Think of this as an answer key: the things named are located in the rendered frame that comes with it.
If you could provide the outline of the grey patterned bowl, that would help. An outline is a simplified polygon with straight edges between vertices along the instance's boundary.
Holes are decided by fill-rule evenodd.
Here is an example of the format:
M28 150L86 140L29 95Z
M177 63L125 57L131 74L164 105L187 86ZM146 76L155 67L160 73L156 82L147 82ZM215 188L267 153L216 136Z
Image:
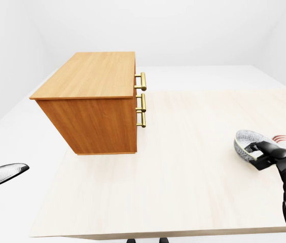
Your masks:
M251 143L258 143L262 141L266 141L270 144L278 146L278 144L272 139L260 133L251 130L239 130L236 132L234 138L234 149L243 160L249 163L251 160L256 160L259 156L263 155L263 153L261 151L247 152L245 148Z

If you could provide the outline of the wooden cabinet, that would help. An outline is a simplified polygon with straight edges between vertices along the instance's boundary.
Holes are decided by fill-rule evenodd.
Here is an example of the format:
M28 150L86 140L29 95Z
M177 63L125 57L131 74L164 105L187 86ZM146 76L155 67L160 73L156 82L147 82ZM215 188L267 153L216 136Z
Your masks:
M77 52L31 99L74 153L135 153L134 75L134 52Z

